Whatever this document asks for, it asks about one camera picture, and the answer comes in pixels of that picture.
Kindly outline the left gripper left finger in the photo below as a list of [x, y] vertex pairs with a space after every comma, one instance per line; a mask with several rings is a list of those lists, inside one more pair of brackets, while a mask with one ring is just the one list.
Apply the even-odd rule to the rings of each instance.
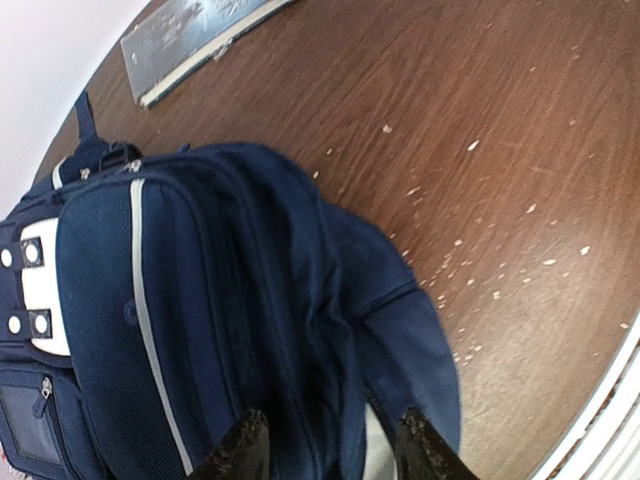
[[245, 411], [227, 431], [191, 480], [263, 480], [270, 478], [270, 436], [266, 415]]

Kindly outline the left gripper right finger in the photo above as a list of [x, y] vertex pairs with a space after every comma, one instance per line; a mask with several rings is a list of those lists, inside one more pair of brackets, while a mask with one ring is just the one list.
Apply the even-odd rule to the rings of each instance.
[[400, 480], [478, 480], [421, 410], [411, 407], [396, 429]]

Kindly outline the navy blue backpack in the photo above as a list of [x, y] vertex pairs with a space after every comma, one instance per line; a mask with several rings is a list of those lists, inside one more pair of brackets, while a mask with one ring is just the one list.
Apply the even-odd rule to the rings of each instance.
[[264, 423], [265, 479], [359, 479], [366, 414], [415, 409], [452, 451], [459, 381], [389, 237], [294, 162], [226, 143], [143, 156], [97, 133], [1, 224], [1, 447], [34, 479], [232, 471]]

